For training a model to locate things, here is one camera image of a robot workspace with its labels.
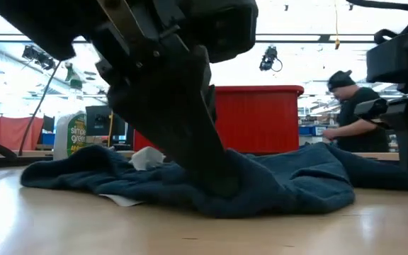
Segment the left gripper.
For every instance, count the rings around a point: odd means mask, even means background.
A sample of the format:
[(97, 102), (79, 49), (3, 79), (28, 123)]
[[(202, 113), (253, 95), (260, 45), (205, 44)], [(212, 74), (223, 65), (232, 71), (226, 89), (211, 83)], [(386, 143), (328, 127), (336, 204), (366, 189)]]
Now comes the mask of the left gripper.
[[(96, 67), (107, 83), (122, 82), (108, 91), (110, 107), (185, 169), (195, 185), (214, 196), (234, 196), (239, 174), (213, 122), (217, 111), (208, 51), (198, 45), (189, 52), (180, 39), (183, 13), (176, 2), (98, 4), (105, 21), (91, 36), (100, 57)], [(208, 85), (207, 106), (203, 91)]]

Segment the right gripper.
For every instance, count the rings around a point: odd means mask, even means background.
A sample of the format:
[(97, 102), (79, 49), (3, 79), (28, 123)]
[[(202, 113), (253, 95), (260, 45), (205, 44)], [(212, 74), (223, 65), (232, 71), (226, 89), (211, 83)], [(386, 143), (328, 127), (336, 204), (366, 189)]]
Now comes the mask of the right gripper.
[[(386, 117), (398, 118), (408, 115), (408, 33), (396, 34), (380, 30), (374, 35), (376, 46), (366, 53), (366, 81), (396, 84), (397, 90), (406, 98), (396, 101), (376, 100), (368, 104), (365, 119), (379, 123)], [(408, 171), (408, 122), (397, 130), (400, 166)]]

